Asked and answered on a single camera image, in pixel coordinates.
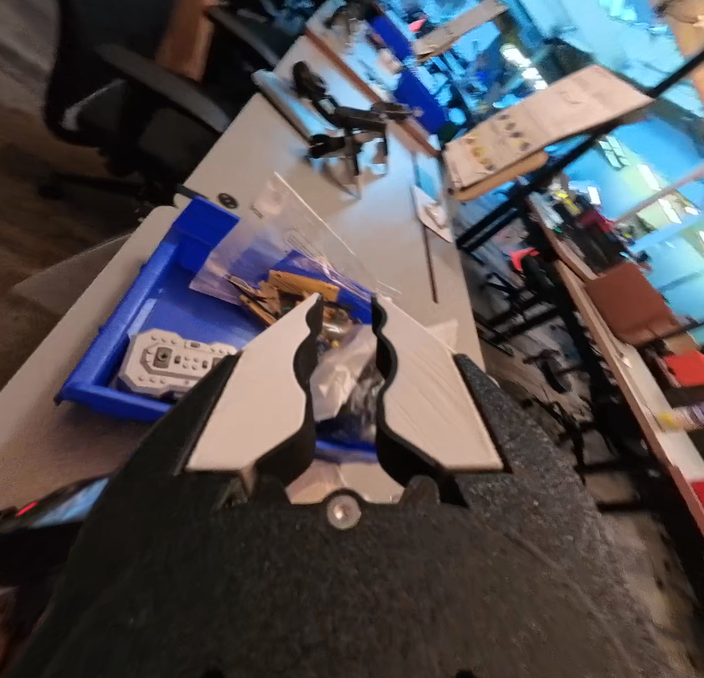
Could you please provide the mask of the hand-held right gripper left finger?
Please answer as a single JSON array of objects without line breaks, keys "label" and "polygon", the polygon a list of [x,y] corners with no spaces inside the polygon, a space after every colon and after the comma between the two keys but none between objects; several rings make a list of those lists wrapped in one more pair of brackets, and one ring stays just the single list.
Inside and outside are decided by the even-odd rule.
[{"label": "hand-held right gripper left finger", "polygon": [[323,311],[314,293],[238,353],[188,471],[233,472],[248,486],[268,476],[287,486],[309,468],[316,441],[310,379]]}]

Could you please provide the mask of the black office chair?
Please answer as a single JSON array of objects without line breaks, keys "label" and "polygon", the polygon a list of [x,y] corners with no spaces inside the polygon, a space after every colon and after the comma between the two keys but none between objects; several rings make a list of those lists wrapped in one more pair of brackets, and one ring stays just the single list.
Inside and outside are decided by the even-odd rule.
[{"label": "black office chair", "polygon": [[39,196],[69,186],[171,204],[200,151],[231,117],[202,87],[155,60],[175,0],[56,0],[58,41],[44,97],[45,126],[96,150],[109,178],[52,171]]}]

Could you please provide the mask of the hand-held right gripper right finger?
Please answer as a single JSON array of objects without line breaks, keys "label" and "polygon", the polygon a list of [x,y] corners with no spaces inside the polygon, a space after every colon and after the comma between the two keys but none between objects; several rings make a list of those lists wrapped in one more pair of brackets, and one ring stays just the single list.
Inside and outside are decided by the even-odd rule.
[{"label": "hand-held right gripper right finger", "polygon": [[503,471],[503,458],[458,354],[385,296],[373,298],[377,458],[397,483]]}]

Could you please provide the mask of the black mechanical assembly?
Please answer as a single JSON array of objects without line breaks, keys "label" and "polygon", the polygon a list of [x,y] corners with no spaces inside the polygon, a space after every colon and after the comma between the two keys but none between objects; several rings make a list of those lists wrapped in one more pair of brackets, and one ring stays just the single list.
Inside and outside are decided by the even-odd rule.
[{"label": "black mechanical assembly", "polygon": [[325,80],[304,61],[292,67],[292,80],[299,97],[309,101],[314,110],[334,128],[340,136],[326,133],[314,134],[308,141],[307,158],[323,160],[342,159],[346,165],[356,197],[362,196],[359,155],[364,145],[381,144],[382,159],[388,163],[389,144],[387,127],[391,122],[404,122],[414,116],[413,109],[398,102],[376,102],[368,110],[339,104],[329,93]]}]

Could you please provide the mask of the dark flat device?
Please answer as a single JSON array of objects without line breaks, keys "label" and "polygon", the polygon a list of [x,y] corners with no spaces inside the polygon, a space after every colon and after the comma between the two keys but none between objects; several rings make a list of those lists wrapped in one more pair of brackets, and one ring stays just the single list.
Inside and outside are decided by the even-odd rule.
[{"label": "dark flat device", "polygon": [[101,497],[110,476],[76,481],[19,508],[1,511],[1,533],[82,522]]}]

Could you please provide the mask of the blue plastic bin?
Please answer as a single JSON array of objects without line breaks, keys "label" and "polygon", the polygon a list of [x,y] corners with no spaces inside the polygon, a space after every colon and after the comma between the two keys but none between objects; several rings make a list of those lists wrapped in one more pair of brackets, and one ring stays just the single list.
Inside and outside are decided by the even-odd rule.
[{"label": "blue plastic bin", "polygon": [[[116,387],[115,378],[129,339],[154,328],[175,332],[185,339],[221,342],[238,353],[269,326],[238,306],[202,295],[189,285],[210,251],[237,224],[235,216],[204,198],[192,199],[99,331],[55,397],[56,404],[70,401],[117,419],[154,423],[177,401],[149,399]],[[322,354],[338,347],[357,325],[333,321],[341,312],[330,312],[324,302],[323,327],[318,336],[318,362]],[[318,453],[342,460],[370,461],[374,452],[342,448],[322,440]]]}]

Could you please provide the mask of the open instruction booklet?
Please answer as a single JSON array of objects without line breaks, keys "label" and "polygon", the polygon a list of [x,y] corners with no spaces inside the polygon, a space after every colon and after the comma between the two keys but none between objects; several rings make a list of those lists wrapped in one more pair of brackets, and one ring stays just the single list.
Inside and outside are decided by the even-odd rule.
[{"label": "open instruction booklet", "polygon": [[448,143],[443,159],[454,195],[498,179],[548,146],[611,122],[636,119],[654,102],[620,76],[590,65],[496,111]]}]

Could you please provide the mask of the clear bag of tan parts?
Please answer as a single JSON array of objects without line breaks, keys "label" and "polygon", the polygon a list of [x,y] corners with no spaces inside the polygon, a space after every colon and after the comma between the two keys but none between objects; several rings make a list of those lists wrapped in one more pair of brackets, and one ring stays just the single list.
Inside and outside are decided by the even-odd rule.
[{"label": "clear bag of tan parts", "polygon": [[189,285],[269,326],[313,294],[333,321],[371,322],[374,296],[400,292],[376,278],[278,173],[210,251]]}]

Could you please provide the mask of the grey toy motor hub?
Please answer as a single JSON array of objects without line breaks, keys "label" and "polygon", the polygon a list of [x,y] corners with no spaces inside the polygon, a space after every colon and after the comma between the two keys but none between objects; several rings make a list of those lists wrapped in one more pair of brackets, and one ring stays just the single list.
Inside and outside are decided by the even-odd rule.
[{"label": "grey toy motor hub", "polygon": [[154,328],[136,333],[115,377],[115,386],[159,401],[176,401],[189,392],[223,358],[238,349],[221,342],[185,339]]}]

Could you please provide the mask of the crumpled clear plastic bag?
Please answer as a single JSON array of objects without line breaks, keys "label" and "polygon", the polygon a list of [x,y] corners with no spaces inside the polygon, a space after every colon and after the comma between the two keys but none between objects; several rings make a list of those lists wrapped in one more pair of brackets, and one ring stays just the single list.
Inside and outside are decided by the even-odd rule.
[{"label": "crumpled clear plastic bag", "polygon": [[355,326],[338,347],[321,355],[311,377],[311,395],[322,440],[374,452],[377,397],[384,383],[376,355],[376,335],[365,324]]}]

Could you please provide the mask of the white book stand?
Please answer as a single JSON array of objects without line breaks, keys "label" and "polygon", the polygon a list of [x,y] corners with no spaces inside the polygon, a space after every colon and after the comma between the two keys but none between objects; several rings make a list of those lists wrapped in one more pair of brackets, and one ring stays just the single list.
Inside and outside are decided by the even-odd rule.
[{"label": "white book stand", "polygon": [[[656,99],[658,93],[653,89],[653,88],[644,88],[640,85],[637,85],[635,83],[629,82],[631,85],[635,86],[638,90],[643,91],[650,95],[654,100]],[[636,119],[631,120],[631,122],[635,121],[638,119],[638,117],[641,115],[638,114]],[[563,140],[562,142],[559,142],[555,145],[559,145],[560,143],[564,143],[568,140],[575,139],[577,137],[584,137],[585,139],[591,138],[592,140],[597,140],[600,136],[605,135],[606,133],[609,133],[613,128],[618,127],[619,125],[622,125],[624,123],[631,123],[631,122],[626,122],[626,121],[619,121],[619,122],[611,122],[609,124],[606,124],[605,126],[601,128],[597,128],[594,131],[588,132],[582,136],[576,136],[569,138],[567,140]],[[484,181],[480,183],[479,188],[474,189],[474,190],[468,190],[465,192],[462,192],[460,195],[454,195],[453,192],[449,188],[449,179],[448,179],[448,174],[445,168],[444,164],[444,159],[443,159],[443,151],[441,153],[441,160],[444,164],[444,170],[445,170],[445,179],[446,179],[446,191],[445,195],[439,195],[437,198],[432,197],[427,191],[425,191],[424,188],[422,188],[421,185],[417,185],[412,188],[412,198],[415,204],[416,212],[418,215],[418,219],[423,223],[423,225],[434,231],[439,237],[441,237],[443,240],[446,242],[452,242],[453,241],[453,233],[451,232],[451,216],[449,213],[449,210],[447,208],[446,204],[446,199],[449,197],[454,197],[459,201],[468,201],[471,199],[474,199],[480,195],[483,195],[487,193],[490,190],[493,190],[503,184],[516,181],[520,177],[527,176],[529,174],[532,175],[532,183],[533,184],[540,184],[544,182],[550,182],[551,178],[562,171],[561,168],[558,166],[558,160],[550,161],[549,160],[549,154],[548,154],[548,148],[551,146],[548,146],[538,157],[534,157],[532,159],[526,159],[523,162],[519,163],[516,169],[509,169],[503,173],[501,173],[498,177],[498,179],[495,179],[493,181]]]}]

